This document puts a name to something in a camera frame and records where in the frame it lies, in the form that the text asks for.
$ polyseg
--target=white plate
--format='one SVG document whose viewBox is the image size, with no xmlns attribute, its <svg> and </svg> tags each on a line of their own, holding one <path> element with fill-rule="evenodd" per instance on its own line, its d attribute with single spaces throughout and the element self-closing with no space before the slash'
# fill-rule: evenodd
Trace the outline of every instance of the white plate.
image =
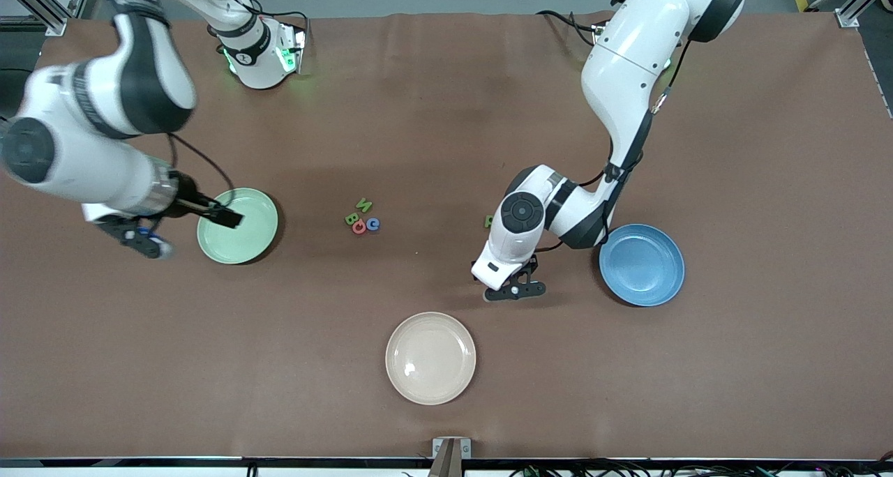
<svg viewBox="0 0 893 477">
<path fill-rule="evenodd" d="M 400 395 L 422 406 L 446 404 L 471 382 L 477 353 L 462 322 L 425 312 L 398 325 L 388 341 L 385 367 Z"/>
</svg>

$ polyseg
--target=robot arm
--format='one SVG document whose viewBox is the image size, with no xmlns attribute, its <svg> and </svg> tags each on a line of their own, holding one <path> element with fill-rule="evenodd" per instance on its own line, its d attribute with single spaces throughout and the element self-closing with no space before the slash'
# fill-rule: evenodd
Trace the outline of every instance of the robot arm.
<svg viewBox="0 0 893 477">
<path fill-rule="evenodd" d="M 241 216 L 200 194 L 188 175 L 123 142 L 179 130 L 195 107 L 195 89 L 158 1 L 109 1 L 118 49 L 29 77 L 3 137 L 3 165 L 29 188 L 84 204 L 87 220 L 122 243 L 162 257 L 168 245 L 137 235 L 141 217 L 198 213 L 234 228 Z"/>
<path fill-rule="evenodd" d="M 599 187 L 587 191 L 545 165 L 521 171 L 494 214 L 472 274 L 498 290 L 532 258 L 543 230 L 570 248 L 606 237 L 616 201 L 642 156 L 654 112 L 651 90 L 683 38 L 711 41 L 744 0 L 612 0 L 622 3 L 583 67 L 583 95 L 611 136 Z"/>
<path fill-rule="evenodd" d="M 299 70 L 304 32 L 249 12 L 250 0 L 177 0 L 201 15 L 223 43 L 230 70 L 252 89 L 276 86 Z"/>
</svg>

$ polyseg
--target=table surface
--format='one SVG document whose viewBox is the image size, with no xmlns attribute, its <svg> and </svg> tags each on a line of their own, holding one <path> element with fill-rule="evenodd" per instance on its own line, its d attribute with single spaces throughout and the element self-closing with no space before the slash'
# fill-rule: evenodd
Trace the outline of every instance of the table surface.
<svg viewBox="0 0 893 477">
<path fill-rule="evenodd" d="M 589 50 L 567 26 L 319 20 L 306 76 L 267 91 L 230 76 L 203 22 L 173 32 L 200 99 L 182 135 L 275 197 L 283 235 L 226 266 L 194 218 L 168 220 L 176 257 L 148 261 L 77 204 L 0 179 L 3 457 L 414 455 L 440 435 L 478 457 L 890 448 L 890 120 L 859 35 L 829 13 L 744 15 L 691 46 L 615 216 L 685 255 L 682 292 L 648 309 L 607 294 L 595 251 L 542 255 L 534 300 L 488 305 L 469 274 L 519 169 L 586 181 L 605 162 L 580 91 Z M 70 22 L 40 64 L 114 48 L 108 23 Z M 223 189 L 182 151 L 181 168 Z M 375 236 L 344 223 L 361 197 Z M 390 333 L 424 311 L 459 318 L 478 350 L 444 406 L 385 375 Z"/>
</svg>

